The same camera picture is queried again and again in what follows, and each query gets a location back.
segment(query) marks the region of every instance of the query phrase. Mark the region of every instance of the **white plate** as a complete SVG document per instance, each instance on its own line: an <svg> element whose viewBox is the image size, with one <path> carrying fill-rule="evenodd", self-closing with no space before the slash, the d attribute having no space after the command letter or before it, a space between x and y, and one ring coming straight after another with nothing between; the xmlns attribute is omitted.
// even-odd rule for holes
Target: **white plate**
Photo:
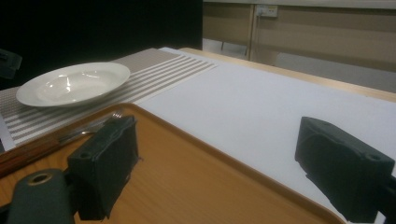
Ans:
<svg viewBox="0 0 396 224"><path fill-rule="evenodd" d="M84 63L48 72L23 84L17 99L32 106L87 104L122 85L131 75L119 63Z"/></svg>

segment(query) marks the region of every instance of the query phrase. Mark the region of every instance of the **table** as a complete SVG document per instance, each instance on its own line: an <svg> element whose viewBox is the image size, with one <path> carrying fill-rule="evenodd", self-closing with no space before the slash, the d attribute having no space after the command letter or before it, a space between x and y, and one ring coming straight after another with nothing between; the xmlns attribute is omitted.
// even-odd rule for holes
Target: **table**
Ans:
<svg viewBox="0 0 396 224"><path fill-rule="evenodd" d="M325 119L396 158L393 93L194 49L162 51L210 68L135 102L138 106L338 216L293 159L301 115Z"/></svg>

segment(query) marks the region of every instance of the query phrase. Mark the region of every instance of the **electrical socket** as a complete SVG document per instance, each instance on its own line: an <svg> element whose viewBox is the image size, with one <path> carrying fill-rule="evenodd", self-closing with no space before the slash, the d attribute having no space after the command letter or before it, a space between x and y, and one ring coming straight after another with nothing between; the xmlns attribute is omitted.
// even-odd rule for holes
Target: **electrical socket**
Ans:
<svg viewBox="0 0 396 224"><path fill-rule="evenodd" d="M257 5L256 16L277 17L277 6Z"/></svg>

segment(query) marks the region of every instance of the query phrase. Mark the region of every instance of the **tray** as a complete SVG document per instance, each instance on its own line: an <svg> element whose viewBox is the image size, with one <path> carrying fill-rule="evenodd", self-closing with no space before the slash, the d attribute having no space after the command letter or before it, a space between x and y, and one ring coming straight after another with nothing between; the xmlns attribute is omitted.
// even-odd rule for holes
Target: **tray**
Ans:
<svg viewBox="0 0 396 224"><path fill-rule="evenodd" d="M326 208L130 104L111 106L13 149L42 146L51 153L0 179L0 205L10 202L13 186L24 176L50 167L66 168L67 156L89 136L60 148L56 142L43 143L53 143L65 130L119 108L137 118L141 160L110 219L102 223L344 223Z"/></svg>

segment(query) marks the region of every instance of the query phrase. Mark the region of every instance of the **striped placemat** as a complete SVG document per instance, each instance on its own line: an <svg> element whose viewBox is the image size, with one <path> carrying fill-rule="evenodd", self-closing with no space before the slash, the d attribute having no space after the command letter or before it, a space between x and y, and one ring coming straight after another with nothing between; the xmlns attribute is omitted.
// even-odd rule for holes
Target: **striped placemat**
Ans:
<svg viewBox="0 0 396 224"><path fill-rule="evenodd" d="M32 107L17 101L18 88L0 91L0 113L15 145L22 145L107 106L142 102L216 67L210 62L158 49L144 50L113 62L129 67L131 76L121 87L94 104Z"/></svg>

